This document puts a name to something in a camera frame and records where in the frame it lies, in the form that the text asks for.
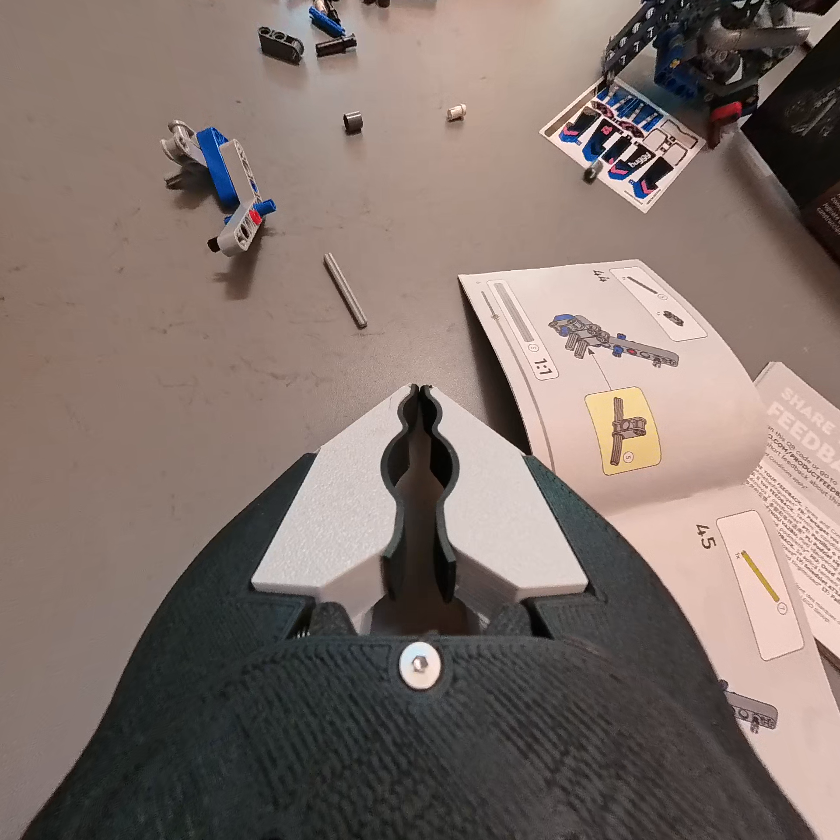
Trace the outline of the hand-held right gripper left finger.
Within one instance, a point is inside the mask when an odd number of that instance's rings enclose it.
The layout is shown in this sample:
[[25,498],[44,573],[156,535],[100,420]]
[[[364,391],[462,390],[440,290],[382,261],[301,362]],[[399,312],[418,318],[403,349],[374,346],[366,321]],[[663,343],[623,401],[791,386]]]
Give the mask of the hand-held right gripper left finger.
[[403,582],[405,506],[418,387],[404,385],[315,453],[251,578],[258,592],[341,604],[360,634]]

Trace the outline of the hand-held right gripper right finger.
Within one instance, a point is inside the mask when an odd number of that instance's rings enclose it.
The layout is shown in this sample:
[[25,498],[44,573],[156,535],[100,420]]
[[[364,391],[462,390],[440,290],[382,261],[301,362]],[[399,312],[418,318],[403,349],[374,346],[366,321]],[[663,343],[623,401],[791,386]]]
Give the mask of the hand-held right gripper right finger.
[[442,488],[434,568],[445,602],[486,627],[504,607],[583,593],[589,580],[527,456],[440,389],[420,390],[430,469]]

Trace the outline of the grey lego axle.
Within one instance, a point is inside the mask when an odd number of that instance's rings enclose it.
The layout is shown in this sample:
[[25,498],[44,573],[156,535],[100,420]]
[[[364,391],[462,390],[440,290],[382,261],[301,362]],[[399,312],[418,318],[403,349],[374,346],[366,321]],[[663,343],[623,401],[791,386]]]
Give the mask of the grey lego axle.
[[359,330],[366,329],[368,319],[337,260],[328,252],[323,255],[322,262],[332,279],[333,285],[341,296],[345,307],[350,313],[356,328]]

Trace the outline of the blue white lego sub-assembly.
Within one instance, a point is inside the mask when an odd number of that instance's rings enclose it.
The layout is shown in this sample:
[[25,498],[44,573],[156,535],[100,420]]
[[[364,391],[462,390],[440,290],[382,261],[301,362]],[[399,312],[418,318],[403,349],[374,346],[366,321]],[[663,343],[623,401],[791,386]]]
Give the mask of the blue white lego sub-assembly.
[[277,210],[273,200],[260,194],[243,146],[215,127],[196,132],[184,121],[173,120],[167,129],[169,134],[161,140],[161,147],[178,169],[165,177],[165,186],[180,190],[198,176],[207,175],[218,201],[228,211],[222,230],[207,241],[207,246],[229,258],[243,255],[266,216]]

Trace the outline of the open lego instruction booklet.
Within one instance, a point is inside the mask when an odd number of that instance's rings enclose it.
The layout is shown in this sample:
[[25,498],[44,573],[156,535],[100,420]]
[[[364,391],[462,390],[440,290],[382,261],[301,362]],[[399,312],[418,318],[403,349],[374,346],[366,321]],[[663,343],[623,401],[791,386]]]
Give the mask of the open lego instruction booklet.
[[819,838],[838,838],[838,708],[770,512],[758,394],[637,259],[460,275],[532,455],[652,567],[731,715]]

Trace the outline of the lego sticker sheet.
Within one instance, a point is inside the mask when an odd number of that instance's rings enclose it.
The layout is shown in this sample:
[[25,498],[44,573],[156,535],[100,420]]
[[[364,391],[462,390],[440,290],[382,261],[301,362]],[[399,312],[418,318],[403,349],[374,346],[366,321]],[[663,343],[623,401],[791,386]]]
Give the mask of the lego sticker sheet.
[[664,108],[621,81],[596,82],[551,118],[540,135],[596,182],[646,214],[707,142]]

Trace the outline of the short black lego beam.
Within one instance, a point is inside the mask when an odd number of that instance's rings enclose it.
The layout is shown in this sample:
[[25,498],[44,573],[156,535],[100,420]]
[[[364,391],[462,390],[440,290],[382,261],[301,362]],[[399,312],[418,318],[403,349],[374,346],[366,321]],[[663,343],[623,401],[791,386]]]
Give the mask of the short black lego beam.
[[294,36],[268,26],[257,30],[259,48],[264,56],[299,66],[305,51],[302,41]]

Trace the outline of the dark printed lego box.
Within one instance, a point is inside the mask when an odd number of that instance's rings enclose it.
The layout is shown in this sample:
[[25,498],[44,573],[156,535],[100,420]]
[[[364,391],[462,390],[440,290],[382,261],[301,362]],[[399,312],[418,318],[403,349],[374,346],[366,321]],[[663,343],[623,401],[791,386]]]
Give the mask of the dark printed lego box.
[[839,260],[839,24],[743,124],[800,221]]

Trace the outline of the white printed feedback leaflet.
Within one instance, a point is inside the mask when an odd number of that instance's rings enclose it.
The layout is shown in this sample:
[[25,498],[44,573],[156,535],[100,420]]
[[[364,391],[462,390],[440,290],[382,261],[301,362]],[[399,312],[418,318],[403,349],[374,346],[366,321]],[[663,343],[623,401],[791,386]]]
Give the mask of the white printed feedback leaflet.
[[755,381],[767,424],[748,480],[770,512],[812,635],[839,666],[839,410],[781,362]]

